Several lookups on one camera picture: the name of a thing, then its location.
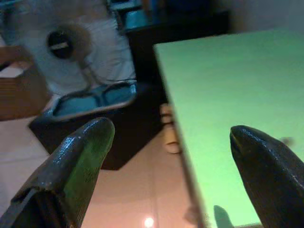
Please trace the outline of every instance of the electric fan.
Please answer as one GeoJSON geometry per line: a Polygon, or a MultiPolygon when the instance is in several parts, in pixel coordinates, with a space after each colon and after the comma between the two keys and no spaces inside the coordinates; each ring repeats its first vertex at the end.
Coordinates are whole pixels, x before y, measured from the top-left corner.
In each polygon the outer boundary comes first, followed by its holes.
{"type": "Polygon", "coordinates": [[[22,45],[61,97],[57,120],[126,105],[135,73],[125,36],[102,0],[23,0],[2,13],[2,36],[22,45]]]}

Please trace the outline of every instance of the tabletop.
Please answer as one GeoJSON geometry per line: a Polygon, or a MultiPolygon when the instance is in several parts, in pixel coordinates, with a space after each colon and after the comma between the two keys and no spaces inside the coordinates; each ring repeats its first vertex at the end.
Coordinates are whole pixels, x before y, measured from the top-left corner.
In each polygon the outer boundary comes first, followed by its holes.
{"type": "Polygon", "coordinates": [[[259,224],[230,151],[248,125],[293,137],[304,161],[304,42],[283,30],[223,35],[155,47],[205,223],[226,211],[234,226],[259,224]]]}

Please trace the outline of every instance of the tiled floor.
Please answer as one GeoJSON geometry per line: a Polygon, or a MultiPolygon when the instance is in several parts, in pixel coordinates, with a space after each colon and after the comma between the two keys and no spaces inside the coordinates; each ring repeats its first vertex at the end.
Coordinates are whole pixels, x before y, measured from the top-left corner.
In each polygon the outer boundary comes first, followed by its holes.
{"type": "MultiPolygon", "coordinates": [[[[48,157],[27,124],[0,122],[0,215],[29,175],[48,157]]],[[[157,135],[119,171],[100,171],[84,228],[193,228],[184,219],[190,201],[179,155],[157,135]]]]}

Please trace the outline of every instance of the green table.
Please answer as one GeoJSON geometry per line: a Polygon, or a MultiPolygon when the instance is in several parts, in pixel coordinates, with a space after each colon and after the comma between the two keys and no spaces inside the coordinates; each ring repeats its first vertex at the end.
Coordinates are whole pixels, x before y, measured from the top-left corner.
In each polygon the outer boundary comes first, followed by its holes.
{"type": "Polygon", "coordinates": [[[204,223],[222,207],[234,226],[260,223],[230,151],[229,132],[245,124],[294,137],[304,161],[304,39],[263,31],[156,45],[204,223]]]}

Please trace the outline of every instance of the wall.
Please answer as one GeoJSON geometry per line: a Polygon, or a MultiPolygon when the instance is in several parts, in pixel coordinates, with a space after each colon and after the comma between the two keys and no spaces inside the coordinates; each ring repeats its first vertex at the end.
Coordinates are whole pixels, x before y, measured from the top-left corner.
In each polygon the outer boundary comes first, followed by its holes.
{"type": "Polygon", "coordinates": [[[304,33],[304,0],[218,0],[232,10],[235,31],[284,27],[304,33]]]}

